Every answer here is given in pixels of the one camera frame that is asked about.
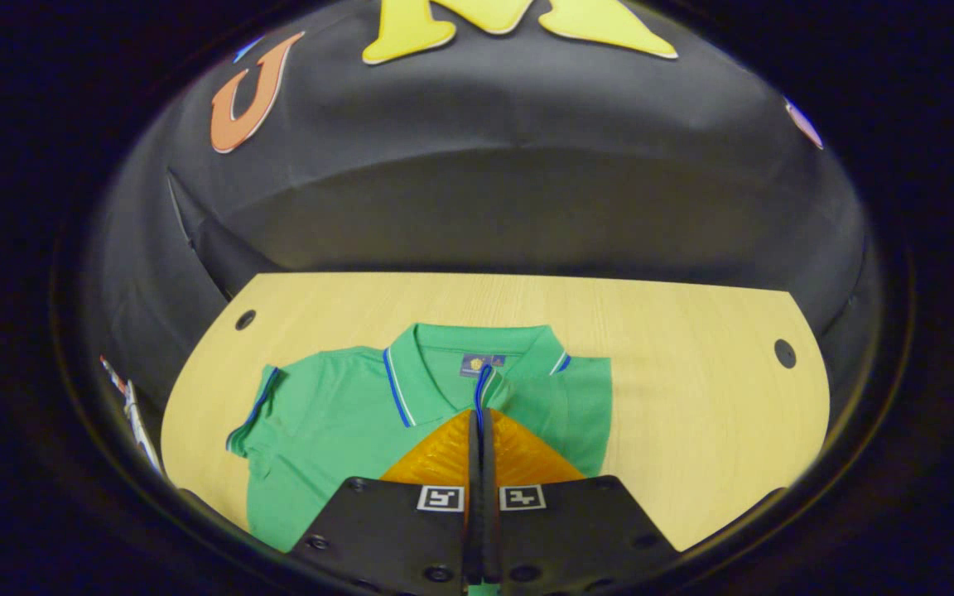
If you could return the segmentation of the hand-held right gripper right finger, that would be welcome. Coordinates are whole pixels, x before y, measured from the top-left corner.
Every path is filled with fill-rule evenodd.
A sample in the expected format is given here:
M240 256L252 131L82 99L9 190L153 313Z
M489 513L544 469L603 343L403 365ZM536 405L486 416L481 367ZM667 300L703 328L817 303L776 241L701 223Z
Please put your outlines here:
M624 482L587 478L519 423L481 411L481 580L503 595L602 595L677 565Z

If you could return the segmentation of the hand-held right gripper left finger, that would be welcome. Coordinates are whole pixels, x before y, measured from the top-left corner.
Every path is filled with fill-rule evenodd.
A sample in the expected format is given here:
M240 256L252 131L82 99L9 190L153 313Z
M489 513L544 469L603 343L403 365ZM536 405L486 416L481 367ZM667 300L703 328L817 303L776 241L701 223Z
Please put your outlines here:
M487 579L487 414L454 416L389 478L347 478L289 558L364 595L470 595Z

